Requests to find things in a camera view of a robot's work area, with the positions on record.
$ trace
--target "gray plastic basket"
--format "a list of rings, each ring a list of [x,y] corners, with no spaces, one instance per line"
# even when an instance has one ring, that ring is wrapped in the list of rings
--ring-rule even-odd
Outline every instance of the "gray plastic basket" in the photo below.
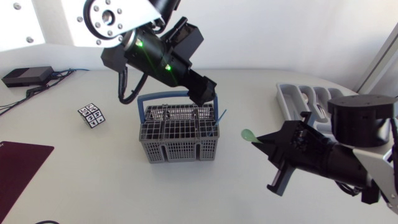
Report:
[[[141,120],[139,140],[150,163],[212,161],[220,130],[218,99],[214,104],[155,105],[144,111],[144,101],[188,96],[187,91],[168,91],[139,96]]]

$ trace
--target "black cable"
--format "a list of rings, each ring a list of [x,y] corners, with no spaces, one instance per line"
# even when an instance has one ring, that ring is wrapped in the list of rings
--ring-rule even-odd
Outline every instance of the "black cable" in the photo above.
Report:
[[[344,184],[344,183],[341,183],[341,182],[338,182],[338,181],[336,181],[336,184],[342,191],[344,191],[345,193],[347,193],[347,194],[349,194],[349,195],[351,195],[353,197],[357,196],[359,193],[361,193],[361,189],[360,188],[357,188],[357,187],[351,188],[347,184]]]
[[[131,90],[131,94],[127,98],[124,98],[124,92],[126,91],[127,88],[127,67],[125,67],[123,72],[119,73],[119,88],[118,88],[119,101],[125,105],[131,103],[137,97],[138,93],[141,91],[147,78],[148,75],[144,73],[141,79],[139,80],[136,89]]]
[[[46,221],[38,222],[36,224],[59,224],[59,223],[57,223],[56,221],[46,220]]]
[[[392,163],[394,165],[394,183],[395,183],[395,187],[396,187],[396,192],[398,192],[398,151],[397,151],[398,131],[397,131],[396,121],[394,118],[390,119],[390,123],[391,123],[391,129],[392,129],[392,136],[394,138],[394,145],[392,146],[392,149],[391,149]]]
[[[0,111],[1,110],[4,110],[4,111],[2,111],[0,113],[0,116],[5,114],[5,113],[7,113],[9,110],[13,109],[14,107],[18,106],[19,104],[25,102],[26,100],[32,98],[33,96],[38,95],[39,93],[42,93],[45,90],[48,90],[49,88],[57,85],[58,83],[60,83],[62,80],[64,80],[66,77],[68,77],[69,75],[71,75],[75,71],[76,70],[65,70],[65,71],[63,71],[63,72],[67,72],[65,75],[60,75],[59,72],[55,72],[54,74],[56,74],[56,77],[58,77],[58,81],[56,81],[55,83],[53,83],[51,85],[36,87],[38,89],[37,91],[29,91],[29,90],[27,90],[27,96],[24,99],[22,99],[20,101],[17,101],[17,102],[14,102],[14,103],[10,103],[8,105],[1,106],[2,108],[0,109]]]
[[[153,30],[154,34],[161,34],[166,29],[166,26],[161,26],[159,30]]]

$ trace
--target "white table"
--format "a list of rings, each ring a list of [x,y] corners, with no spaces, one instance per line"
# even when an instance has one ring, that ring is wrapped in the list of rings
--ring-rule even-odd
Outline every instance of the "white table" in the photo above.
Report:
[[[228,109],[212,162],[148,163],[138,141],[137,103],[118,101],[118,77],[110,71],[76,72],[1,116],[0,141],[55,147],[4,223],[397,223],[382,198],[366,205],[332,180],[301,170],[283,197],[273,194],[266,185],[277,169],[240,137],[244,128],[257,136],[280,129],[277,82],[337,85],[273,70],[198,72],[217,82],[220,114]],[[128,91],[141,76],[131,73]],[[0,84],[0,105],[20,100],[26,89]],[[141,93],[170,90],[184,88],[149,78]],[[106,118],[94,129],[77,113],[89,103]]]

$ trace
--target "screw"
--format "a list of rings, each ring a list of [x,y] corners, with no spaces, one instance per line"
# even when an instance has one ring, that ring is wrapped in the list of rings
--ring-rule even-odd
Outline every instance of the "screw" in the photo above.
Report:
[[[21,5],[18,2],[14,3],[14,9],[20,10],[21,9]]]
[[[31,44],[33,43],[34,39],[31,37],[26,37],[26,41]]]

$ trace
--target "white wall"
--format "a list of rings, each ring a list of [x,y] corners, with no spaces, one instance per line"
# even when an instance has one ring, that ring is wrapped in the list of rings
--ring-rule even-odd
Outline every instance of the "white wall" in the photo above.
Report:
[[[394,28],[397,10],[397,0],[182,0],[169,27],[187,16],[200,28],[205,41],[194,68],[290,70],[352,88]],[[39,65],[104,69],[100,55],[54,45],[2,52],[0,76]]]
[[[398,60],[388,69],[370,94],[398,96]]]

